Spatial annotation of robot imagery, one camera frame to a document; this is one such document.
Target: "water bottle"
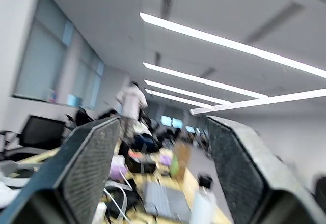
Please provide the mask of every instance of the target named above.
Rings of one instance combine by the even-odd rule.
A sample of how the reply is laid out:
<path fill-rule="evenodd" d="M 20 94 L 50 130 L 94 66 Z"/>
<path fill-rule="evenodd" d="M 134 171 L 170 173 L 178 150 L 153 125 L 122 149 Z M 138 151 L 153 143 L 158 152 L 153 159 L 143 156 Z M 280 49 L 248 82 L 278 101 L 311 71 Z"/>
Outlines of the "water bottle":
<path fill-rule="evenodd" d="M 200 175 L 198 183 L 199 189 L 195 194 L 189 224 L 211 224 L 216 206 L 216 198 L 211 191 L 212 178 L 209 175 Z"/>

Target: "keyboard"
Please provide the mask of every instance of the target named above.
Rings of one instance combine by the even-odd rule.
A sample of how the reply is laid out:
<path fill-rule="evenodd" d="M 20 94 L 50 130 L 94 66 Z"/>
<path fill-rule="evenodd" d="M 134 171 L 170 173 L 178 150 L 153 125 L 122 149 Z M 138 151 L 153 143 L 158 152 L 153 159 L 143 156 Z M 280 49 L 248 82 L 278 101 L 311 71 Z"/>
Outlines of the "keyboard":
<path fill-rule="evenodd" d="M 172 217 L 165 187 L 157 183 L 147 183 L 145 210 L 155 216 Z"/>

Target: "white shirt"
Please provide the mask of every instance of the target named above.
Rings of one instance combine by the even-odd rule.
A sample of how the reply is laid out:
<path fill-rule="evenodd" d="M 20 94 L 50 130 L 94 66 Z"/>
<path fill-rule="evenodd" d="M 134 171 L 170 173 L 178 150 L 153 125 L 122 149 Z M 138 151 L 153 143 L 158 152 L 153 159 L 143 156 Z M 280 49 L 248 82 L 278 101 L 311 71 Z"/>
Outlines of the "white shirt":
<path fill-rule="evenodd" d="M 116 96 L 117 101 L 122 105 L 121 116 L 131 119 L 138 119 L 139 109 L 146 108 L 147 102 L 145 95 L 136 86 L 131 85 L 122 89 Z"/>

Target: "white bottle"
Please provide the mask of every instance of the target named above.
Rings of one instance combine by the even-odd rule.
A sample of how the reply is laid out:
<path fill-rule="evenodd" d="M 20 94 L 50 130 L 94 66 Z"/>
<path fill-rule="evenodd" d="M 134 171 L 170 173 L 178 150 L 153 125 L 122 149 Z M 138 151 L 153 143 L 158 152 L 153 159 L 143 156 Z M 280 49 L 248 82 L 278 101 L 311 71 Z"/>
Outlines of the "white bottle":
<path fill-rule="evenodd" d="M 215 214 L 216 198 L 210 190 L 212 178 L 199 176 L 199 190 L 195 194 L 189 224 L 211 224 Z"/>
<path fill-rule="evenodd" d="M 106 204 L 104 202 L 100 202 L 97 205 L 92 224 L 102 224 L 104 221 L 104 216 L 106 212 Z"/>

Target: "floor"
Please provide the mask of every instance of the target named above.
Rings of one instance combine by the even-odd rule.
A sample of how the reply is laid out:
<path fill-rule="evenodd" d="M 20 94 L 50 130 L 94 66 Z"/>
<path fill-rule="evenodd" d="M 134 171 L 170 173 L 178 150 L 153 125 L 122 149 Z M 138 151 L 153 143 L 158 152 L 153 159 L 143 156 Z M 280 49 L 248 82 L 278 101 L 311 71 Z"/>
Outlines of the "floor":
<path fill-rule="evenodd" d="M 192 154 L 190 157 L 188 169 L 195 177 L 200 173 L 207 173 L 211 175 L 214 182 L 212 191 L 216 196 L 218 206 L 225 214 L 225 216 L 233 223 L 231 213 L 229 211 L 218 176 L 216 174 L 214 161 L 208 159 L 203 150 L 192 147 Z"/>

